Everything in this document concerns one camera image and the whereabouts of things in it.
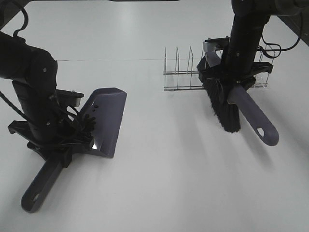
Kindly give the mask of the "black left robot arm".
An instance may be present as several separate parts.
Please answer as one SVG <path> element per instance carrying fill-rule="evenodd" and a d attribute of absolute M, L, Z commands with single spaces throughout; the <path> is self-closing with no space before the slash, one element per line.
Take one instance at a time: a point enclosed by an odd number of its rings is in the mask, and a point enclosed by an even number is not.
<path fill-rule="evenodd" d="M 22 110 L 10 105 L 23 121 L 13 121 L 8 130 L 28 140 L 28 147 L 40 156 L 60 160 L 63 167 L 71 163 L 78 148 L 89 148 L 93 139 L 76 109 L 83 93 L 57 89 L 58 63 L 51 54 L 25 43 L 16 35 L 0 34 L 0 76 L 11 80 Z"/>

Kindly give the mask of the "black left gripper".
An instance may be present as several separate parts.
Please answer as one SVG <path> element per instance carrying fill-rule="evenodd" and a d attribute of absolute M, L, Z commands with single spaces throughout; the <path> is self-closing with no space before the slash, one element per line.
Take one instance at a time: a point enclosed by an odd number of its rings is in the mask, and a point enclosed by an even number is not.
<path fill-rule="evenodd" d="M 62 107 L 57 94 L 45 98 L 22 99 L 27 121 L 13 121 L 8 130 L 25 138 L 27 147 L 38 153 L 45 161 L 60 158 L 62 167 L 68 167 L 74 152 L 90 152 L 93 136 L 82 137 L 82 120 L 76 107 Z"/>

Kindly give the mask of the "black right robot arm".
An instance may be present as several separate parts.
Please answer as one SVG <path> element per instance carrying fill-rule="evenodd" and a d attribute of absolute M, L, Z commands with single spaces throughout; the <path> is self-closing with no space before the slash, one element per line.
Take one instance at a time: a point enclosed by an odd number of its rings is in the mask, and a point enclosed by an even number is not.
<path fill-rule="evenodd" d="M 227 93 L 235 84 L 248 89 L 256 75 L 271 73 L 269 62 L 256 62 L 257 52 L 268 59 L 283 48 L 265 49 L 260 40 L 272 15 L 293 16 L 308 7 L 307 0 L 234 0 L 234 21 L 230 36 L 207 39 L 203 43 L 205 56 L 197 66 L 199 79 L 207 91 Z"/>

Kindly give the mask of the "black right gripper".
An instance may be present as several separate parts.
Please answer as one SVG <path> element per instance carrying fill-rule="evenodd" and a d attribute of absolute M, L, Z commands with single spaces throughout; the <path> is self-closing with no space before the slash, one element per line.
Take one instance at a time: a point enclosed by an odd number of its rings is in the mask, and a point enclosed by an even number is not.
<path fill-rule="evenodd" d="M 201 82 L 218 80 L 220 91 L 230 91 L 234 85 L 241 85 L 248 90 L 255 84 L 254 76 L 259 73 L 271 74 L 273 65 L 269 62 L 254 62 L 256 48 L 234 48 L 227 45 L 223 49 L 220 65 L 213 67 L 198 66 Z"/>

